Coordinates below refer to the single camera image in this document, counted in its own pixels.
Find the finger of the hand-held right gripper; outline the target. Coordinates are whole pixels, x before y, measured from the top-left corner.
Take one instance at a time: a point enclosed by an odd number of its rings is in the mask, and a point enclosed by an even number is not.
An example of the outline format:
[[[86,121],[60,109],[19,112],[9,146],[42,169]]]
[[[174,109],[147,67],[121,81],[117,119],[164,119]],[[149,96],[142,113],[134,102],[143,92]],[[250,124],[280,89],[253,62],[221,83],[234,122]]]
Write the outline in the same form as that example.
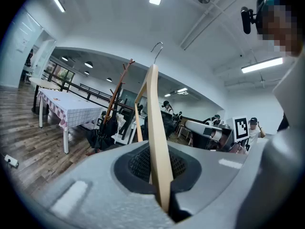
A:
[[[199,135],[211,135],[215,132],[219,132],[221,134],[223,131],[221,128],[205,125],[191,120],[187,120],[185,122],[185,128]]]

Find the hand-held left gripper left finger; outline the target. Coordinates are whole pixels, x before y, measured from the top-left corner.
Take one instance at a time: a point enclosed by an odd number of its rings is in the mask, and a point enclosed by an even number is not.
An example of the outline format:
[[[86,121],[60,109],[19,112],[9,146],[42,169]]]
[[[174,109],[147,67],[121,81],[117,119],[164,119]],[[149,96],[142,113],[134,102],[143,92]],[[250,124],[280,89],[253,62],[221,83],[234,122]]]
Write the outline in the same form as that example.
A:
[[[174,221],[154,195],[131,192],[115,175],[115,162],[148,142],[92,155],[52,181],[38,196],[47,229],[169,229]]]

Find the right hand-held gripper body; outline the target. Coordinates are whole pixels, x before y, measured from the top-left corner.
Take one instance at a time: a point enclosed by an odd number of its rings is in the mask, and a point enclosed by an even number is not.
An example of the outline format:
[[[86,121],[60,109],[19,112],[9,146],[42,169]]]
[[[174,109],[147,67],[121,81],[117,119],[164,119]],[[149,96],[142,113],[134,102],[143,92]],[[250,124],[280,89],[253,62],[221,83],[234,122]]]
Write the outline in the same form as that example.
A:
[[[246,116],[232,117],[228,119],[228,123],[220,120],[214,127],[221,128],[223,131],[212,133],[211,135],[203,135],[206,139],[206,150],[229,152],[232,143],[240,143],[246,148],[246,141],[249,138],[248,125]]]

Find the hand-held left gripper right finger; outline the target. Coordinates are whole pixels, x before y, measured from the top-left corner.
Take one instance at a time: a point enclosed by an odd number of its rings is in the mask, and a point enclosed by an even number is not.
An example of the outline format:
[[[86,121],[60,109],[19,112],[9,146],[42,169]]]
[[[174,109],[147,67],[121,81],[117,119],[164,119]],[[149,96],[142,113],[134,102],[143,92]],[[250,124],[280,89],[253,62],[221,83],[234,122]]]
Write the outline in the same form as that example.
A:
[[[172,143],[196,158],[202,172],[189,190],[176,195],[189,214],[174,229],[280,228],[292,220],[305,177],[305,132],[289,128],[247,155],[213,152]]]

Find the wooden hanger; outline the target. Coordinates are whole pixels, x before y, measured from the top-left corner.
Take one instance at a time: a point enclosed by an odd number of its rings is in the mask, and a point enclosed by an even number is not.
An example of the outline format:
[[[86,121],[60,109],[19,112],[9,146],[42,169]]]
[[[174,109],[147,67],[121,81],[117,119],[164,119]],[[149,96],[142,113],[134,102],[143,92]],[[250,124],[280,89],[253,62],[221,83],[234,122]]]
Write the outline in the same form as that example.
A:
[[[134,106],[137,107],[142,95],[147,93],[147,117],[151,162],[150,182],[156,187],[156,200],[158,204],[164,212],[168,213],[173,172],[162,114],[159,107],[157,85],[158,66],[153,63],[146,74],[141,89],[135,99]]]

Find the wooden coat rack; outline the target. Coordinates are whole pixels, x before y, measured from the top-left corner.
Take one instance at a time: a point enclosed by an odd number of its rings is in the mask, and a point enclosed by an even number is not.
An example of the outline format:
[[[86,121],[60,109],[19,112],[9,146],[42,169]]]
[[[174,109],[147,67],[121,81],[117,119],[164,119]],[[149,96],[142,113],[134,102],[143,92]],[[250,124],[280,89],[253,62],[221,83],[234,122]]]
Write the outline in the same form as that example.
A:
[[[125,75],[127,74],[130,65],[133,64],[134,62],[135,62],[135,61],[133,60],[133,58],[131,58],[131,59],[129,60],[129,62],[128,62],[127,65],[125,65],[125,64],[123,63],[124,71],[123,71],[123,73],[120,74],[119,82],[118,82],[118,84],[117,84],[117,86],[116,86],[116,88],[115,88],[115,91],[112,93],[112,97],[110,98],[110,102],[109,102],[109,105],[108,105],[108,108],[107,108],[107,111],[106,111],[106,115],[104,116],[104,120],[103,120],[102,125],[105,125],[105,124],[106,124],[107,119],[108,119],[108,117],[110,116],[110,112],[111,112],[111,110],[112,110],[112,106],[113,106],[113,104],[114,104],[114,101],[117,100],[117,99],[119,98],[118,92],[120,91],[121,86],[122,86],[123,84],[125,84],[125,83],[123,82],[123,79],[124,79]]]

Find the person's right hand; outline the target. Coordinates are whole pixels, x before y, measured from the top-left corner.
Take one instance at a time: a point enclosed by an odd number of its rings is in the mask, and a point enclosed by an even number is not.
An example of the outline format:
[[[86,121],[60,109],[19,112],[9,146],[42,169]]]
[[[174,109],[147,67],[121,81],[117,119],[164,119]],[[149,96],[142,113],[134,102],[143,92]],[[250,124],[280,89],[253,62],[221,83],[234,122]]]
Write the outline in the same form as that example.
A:
[[[240,143],[232,143],[229,153],[246,155],[247,151]]]

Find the black office chair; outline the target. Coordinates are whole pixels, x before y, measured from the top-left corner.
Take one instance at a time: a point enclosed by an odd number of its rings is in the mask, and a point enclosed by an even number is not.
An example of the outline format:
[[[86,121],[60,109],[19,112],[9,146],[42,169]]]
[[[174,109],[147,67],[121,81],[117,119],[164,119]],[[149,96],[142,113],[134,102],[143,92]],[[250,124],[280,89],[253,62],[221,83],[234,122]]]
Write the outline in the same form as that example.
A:
[[[176,128],[176,124],[172,120],[171,114],[161,111],[161,115],[162,115],[166,139],[168,140],[169,136],[174,132],[174,130]],[[141,132],[142,132],[142,139],[148,140],[148,138],[149,138],[148,117],[145,117],[145,119],[144,119],[144,124],[141,126]]]

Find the person's black shirt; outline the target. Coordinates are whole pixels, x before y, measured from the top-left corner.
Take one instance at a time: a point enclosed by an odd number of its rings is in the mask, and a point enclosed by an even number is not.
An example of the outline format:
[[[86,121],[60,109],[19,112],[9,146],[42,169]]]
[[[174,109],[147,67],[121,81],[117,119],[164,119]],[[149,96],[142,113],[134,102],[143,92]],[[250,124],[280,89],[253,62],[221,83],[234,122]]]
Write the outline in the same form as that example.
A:
[[[281,123],[280,123],[280,125],[279,125],[279,127],[278,127],[278,129],[277,129],[277,132],[279,132],[279,131],[281,131],[281,130],[285,130],[285,129],[287,129],[288,127],[289,127],[289,122],[288,122],[288,120],[287,120],[285,114],[283,114],[283,119],[282,119],[282,121],[281,121]]]

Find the black folded umbrella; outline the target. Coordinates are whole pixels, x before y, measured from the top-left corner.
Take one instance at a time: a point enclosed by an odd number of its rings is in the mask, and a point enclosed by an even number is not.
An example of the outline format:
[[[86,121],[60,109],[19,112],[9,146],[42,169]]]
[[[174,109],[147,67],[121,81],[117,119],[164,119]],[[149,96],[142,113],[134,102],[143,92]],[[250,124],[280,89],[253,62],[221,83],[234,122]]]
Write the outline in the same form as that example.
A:
[[[103,124],[101,123],[99,129],[93,129],[87,132],[87,140],[94,150],[91,153],[87,153],[88,156],[96,154],[100,151],[105,151],[107,148],[114,144],[113,135],[116,134],[118,129],[118,122],[115,116],[110,117]]]

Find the cream folded umbrella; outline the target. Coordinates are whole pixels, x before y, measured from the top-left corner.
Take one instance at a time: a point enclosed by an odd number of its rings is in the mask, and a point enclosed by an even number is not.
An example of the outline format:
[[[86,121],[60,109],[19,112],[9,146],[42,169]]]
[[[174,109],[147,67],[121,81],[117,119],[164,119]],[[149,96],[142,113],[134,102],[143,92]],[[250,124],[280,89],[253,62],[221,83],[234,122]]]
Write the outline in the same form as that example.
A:
[[[116,115],[117,123],[118,123],[118,128],[117,128],[117,134],[116,136],[118,137],[120,129],[124,126],[126,120],[124,119],[124,115],[117,113]]]

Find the table with checked tablecloth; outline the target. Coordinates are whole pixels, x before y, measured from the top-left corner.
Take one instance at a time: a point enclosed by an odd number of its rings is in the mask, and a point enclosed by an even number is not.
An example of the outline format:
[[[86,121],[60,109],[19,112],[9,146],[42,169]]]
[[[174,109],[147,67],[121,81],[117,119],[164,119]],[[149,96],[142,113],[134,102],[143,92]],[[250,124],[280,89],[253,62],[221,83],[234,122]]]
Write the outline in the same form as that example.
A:
[[[46,103],[49,109],[60,119],[59,126],[63,129],[63,150],[69,153],[68,133],[69,129],[83,124],[93,123],[97,126],[102,114],[102,107],[75,94],[41,88],[38,92],[40,98],[39,126],[43,127],[42,111]]]

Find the white power strip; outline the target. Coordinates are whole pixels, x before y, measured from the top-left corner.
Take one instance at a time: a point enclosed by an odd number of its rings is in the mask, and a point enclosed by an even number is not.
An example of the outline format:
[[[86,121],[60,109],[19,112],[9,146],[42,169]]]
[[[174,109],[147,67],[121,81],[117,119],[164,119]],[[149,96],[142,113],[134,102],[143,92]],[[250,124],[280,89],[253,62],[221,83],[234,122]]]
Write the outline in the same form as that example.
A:
[[[13,158],[13,157],[11,157],[11,156],[9,156],[9,155],[6,155],[6,156],[4,157],[4,160],[5,160],[9,165],[11,165],[12,167],[17,168],[17,167],[19,166],[18,160],[15,159],[15,158]]]

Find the black metal railing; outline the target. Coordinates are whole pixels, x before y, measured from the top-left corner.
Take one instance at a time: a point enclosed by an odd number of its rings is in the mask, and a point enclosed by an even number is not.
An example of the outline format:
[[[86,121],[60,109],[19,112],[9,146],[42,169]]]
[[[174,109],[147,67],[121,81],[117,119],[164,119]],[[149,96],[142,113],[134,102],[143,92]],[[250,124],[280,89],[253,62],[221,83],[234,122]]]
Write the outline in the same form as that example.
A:
[[[96,103],[97,105],[100,105],[104,108],[108,107],[105,104],[97,103],[96,101],[92,100],[91,97],[94,97],[96,99],[109,103],[111,100],[111,97],[112,97],[111,95],[97,91],[84,84],[76,85],[76,84],[69,82],[67,80],[64,80],[63,78],[56,76],[55,74],[48,72],[46,70],[44,70],[43,72],[44,73],[42,74],[42,76],[47,77],[47,74],[48,74],[48,81],[53,82],[56,85],[58,85],[60,87],[60,90],[66,90],[67,92],[76,94],[77,96],[84,98],[90,102]]]

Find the round wooden table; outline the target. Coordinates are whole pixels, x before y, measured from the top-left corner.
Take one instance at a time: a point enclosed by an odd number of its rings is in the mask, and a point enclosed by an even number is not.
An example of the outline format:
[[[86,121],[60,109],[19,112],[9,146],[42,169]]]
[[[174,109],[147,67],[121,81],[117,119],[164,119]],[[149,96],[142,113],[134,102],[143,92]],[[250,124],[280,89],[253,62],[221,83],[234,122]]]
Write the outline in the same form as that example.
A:
[[[33,100],[33,107],[31,109],[31,111],[34,114],[38,115],[39,108],[36,108],[36,106],[37,106],[37,96],[38,96],[39,88],[46,88],[46,89],[52,89],[52,90],[60,90],[61,88],[52,82],[48,82],[48,81],[40,79],[40,78],[30,77],[29,81],[36,85],[35,93],[34,93],[34,100]]]

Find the white wall notice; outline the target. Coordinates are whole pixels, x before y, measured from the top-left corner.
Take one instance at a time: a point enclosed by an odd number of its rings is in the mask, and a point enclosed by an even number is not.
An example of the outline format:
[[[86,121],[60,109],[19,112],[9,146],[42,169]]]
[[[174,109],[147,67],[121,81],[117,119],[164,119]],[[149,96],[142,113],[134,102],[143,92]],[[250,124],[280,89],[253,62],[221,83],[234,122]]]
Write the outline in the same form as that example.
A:
[[[23,53],[24,50],[26,49],[27,47],[27,44],[28,44],[28,40],[25,39],[25,38],[17,38],[16,39],[16,50]]]

